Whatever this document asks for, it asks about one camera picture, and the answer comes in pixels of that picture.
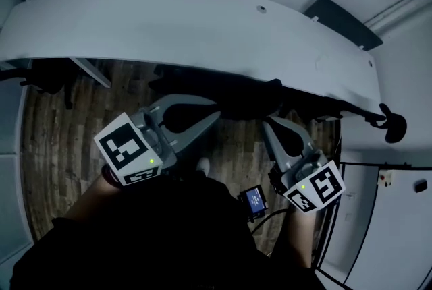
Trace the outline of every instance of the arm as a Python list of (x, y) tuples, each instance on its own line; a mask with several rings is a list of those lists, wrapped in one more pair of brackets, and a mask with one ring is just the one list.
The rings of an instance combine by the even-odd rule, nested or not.
[(311, 268), (315, 217), (315, 213), (303, 214), (297, 208), (287, 213), (272, 254), (276, 262)]
[(64, 217), (78, 222), (88, 221), (119, 193), (120, 189), (113, 187), (99, 175)]

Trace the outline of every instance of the wooden floor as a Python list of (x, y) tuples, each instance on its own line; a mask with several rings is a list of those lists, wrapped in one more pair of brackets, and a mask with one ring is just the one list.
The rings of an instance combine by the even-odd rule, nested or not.
[[(29, 88), (21, 162), (24, 202), (36, 240), (51, 229), (51, 219), (62, 216), (99, 174), (105, 161), (93, 142), (95, 134), (120, 113), (133, 113), (158, 98), (147, 86), (155, 78), (154, 65), (103, 60), (97, 67), (111, 78), (112, 88), (79, 78), (70, 111), (64, 108), (63, 92), (51, 96)], [(300, 122), (294, 115), (288, 118)], [(316, 145), (333, 156), (335, 124), (311, 123), (307, 128)], [(211, 160), (210, 177), (224, 182), (233, 196), (261, 184), (268, 212), (288, 205), (270, 186), (267, 174), (272, 164), (259, 121), (220, 120), (211, 137), (211, 147), (202, 152)], [(256, 244), (264, 253), (272, 250), (282, 218), (274, 217), (257, 232)]]

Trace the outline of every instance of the table leg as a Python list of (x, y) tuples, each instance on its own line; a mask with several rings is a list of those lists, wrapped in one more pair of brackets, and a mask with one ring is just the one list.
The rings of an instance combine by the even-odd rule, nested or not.
[(8, 63), (7, 61), (2, 61), (0, 62), (0, 69), (2, 71), (8, 71), (10, 69), (16, 69), (15, 66), (11, 65), (10, 63)]
[(88, 59), (83, 57), (71, 57), (70, 59), (102, 86), (111, 87), (111, 82)]

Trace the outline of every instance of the pipe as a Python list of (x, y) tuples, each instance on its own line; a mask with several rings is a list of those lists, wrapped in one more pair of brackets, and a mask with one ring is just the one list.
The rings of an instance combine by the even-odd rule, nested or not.
[(389, 26), (389, 24), (424, 7), (430, 2), (432, 2), (432, 0), (401, 0), (364, 24), (371, 29), (371, 31), (379, 35), (384, 28)]
[(379, 36), (383, 41), (391, 40), (406, 32), (415, 26), (422, 24), (425, 20), (432, 18), (432, 2), (415, 11), (405, 18), (400, 18), (396, 23), (392, 24), (385, 30), (381, 29)]

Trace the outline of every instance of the cabinet door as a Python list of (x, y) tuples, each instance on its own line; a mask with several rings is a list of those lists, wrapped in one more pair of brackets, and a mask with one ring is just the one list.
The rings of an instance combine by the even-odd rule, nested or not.
[[(416, 193), (416, 182), (429, 188)], [(352, 289), (418, 289), (432, 266), (432, 171), (394, 171), (379, 186), (371, 223), (346, 285)]]
[(16, 158), (0, 158), (0, 263), (31, 240), (18, 203)]

